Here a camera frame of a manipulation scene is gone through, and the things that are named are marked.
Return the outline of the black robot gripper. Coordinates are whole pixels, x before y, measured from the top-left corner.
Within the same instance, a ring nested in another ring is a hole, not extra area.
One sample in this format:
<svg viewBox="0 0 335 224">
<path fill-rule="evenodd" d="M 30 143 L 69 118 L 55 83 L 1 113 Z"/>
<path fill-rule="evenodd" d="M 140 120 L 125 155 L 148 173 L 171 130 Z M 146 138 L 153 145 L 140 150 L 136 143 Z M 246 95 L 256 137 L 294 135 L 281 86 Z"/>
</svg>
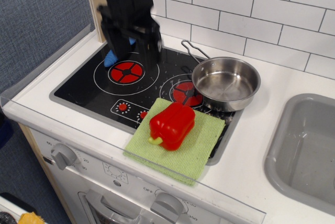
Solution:
<svg viewBox="0 0 335 224">
<path fill-rule="evenodd" d="M 153 0 L 106 0 L 97 10 L 102 16 L 101 28 L 110 49 L 118 59 L 131 51 L 129 37 L 136 44 L 144 69 L 150 71 L 159 62 L 162 52 L 160 26 L 151 16 Z"/>
</svg>

